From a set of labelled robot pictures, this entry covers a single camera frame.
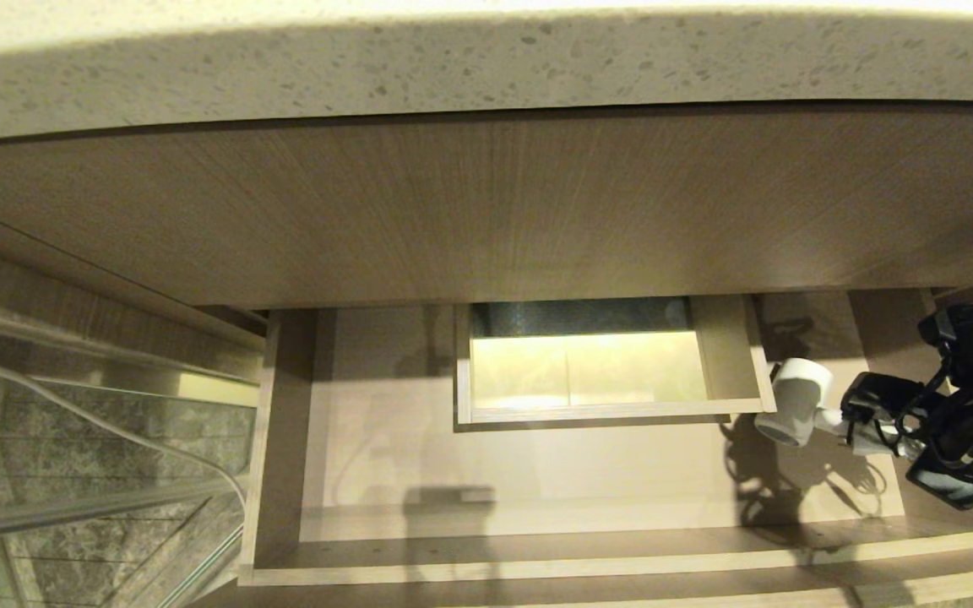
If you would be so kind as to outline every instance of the electrical cord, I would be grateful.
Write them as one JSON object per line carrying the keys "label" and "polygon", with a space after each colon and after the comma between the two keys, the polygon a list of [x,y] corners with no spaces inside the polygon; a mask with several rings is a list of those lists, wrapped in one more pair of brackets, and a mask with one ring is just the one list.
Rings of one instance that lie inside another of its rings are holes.
{"label": "electrical cord", "polygon": [[174,455],[174,457],[186,459],[194,464],[204,466],[205,469],[213,470],[219,474],[220,477],[223,477],[224,480],[227,480],[228,484],[231,484],[231,488],[235,489],[236,495],[239,496],[239,501],[242,503],[242,508],[247,508],[247,493],[243,491],[242,486],[240,486],[239,482],[235,480],[235,476],[232,476],[231,473],[228,473],[227,470],[224,470],[223,467],[220,467],[218,464],[216,464],[216,462],[201,458],[199,455],[186,453],[186,451],[182,451],[171,446],[163,445],[161,442],[154,442],[154,440],[142,435],[138,435],[136,432],[127,431],[125,428],[112,424],[111,422],[107,422],[106,420],[101,419],[99,416],[93,415],[93,413],[81,409],[76,404],[70,403],[70,401],[59,397],[57,394],[51,392],[51,390],[43,388],[43,385],[39,384],[36,380],[34,380],[34,378],[27,377],[23,373],[18,373],[0,366],[0,378],[15,382],[24,386],[24,388],[32,390],[32,392],[43,397],[44,399],[51,401],[53,404],[59,405],[59,407],[73,413],[73,415],[80,416],[80,418],[84,418],[92,424],[96,424],[96,426],[103,428],[104,431],[113,432],[113,434],[116,434],[123,439],[130,440],[130,442],[137,443],[139,446],[154,449],[160,451],[160,453]]}

